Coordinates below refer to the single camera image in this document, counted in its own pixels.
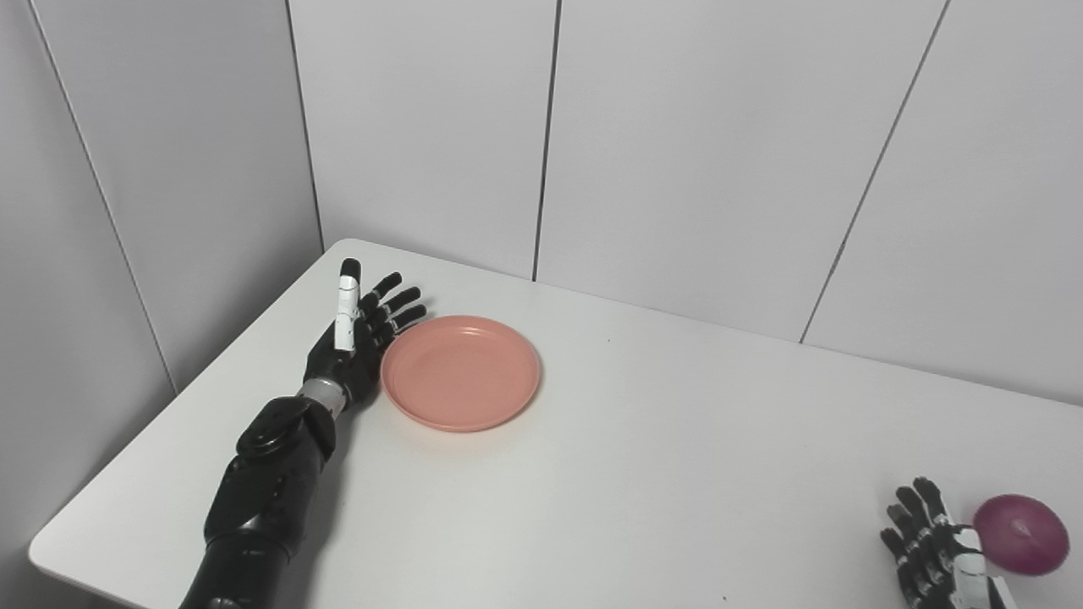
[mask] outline tabletop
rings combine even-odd
[[[175,608],[235,441],[299,388],[344,257],[366,286],[401,271],[435,315],[514,327],[543,379],[481,432],[423,427],[382,394],[344,414],[279,607],[902,609],[878,532],[918,475],[957,517],[1021,493],[1083,531],[1079,406],[351,239],[52,519],[32,562]],[[1081,568],[1075,553],[1008,585],[1020,609],[1075,606]]]

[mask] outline purple onion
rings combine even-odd
[[[999,495],[974,515],[986,558],[1008,571],[1044,575],[1068,558],[1068,530],[1044,503],[1023,495]]]

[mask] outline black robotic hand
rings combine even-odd
[[[204,527],[207,552],[181,609],[274,605],[335,451],[335,420],[374,392],[383,352],[426,314],[420,304],[400,312],[420,298],[416,287],[381,302],[402,283],[399,273],[358,298],[360,272],[356,260],[342,263],[340,314],[309,352],[300,391],[269,402],[237,440]]]
[[[896,497],[887,515],[897,529],[880,539],[911,609],[1018,609],[1004,579],[986,574],[978,532],[952,520],[932,481],[917,478]]]
[[[342,262],[341,277],[352,276],[356,281],[357,274],[360,264],[356,260]],[[402,281],[399,273],[383,277],[371,291],[356,301],[356,309],[350,315],[353,319],[345,320],[340,312],[309,352],[305,383],[314,378],[334,379],[345,390],[347,406],[364,401],[373,392],[379,380],[383,352],[403,329],[426,315],[422,304],[402,311],[403,307],[421,297],[417,287],[406,288],[381,302]],[[344,324],[352,324],[353,332],[347,333],[348,344],[340,345],[341,326]]]

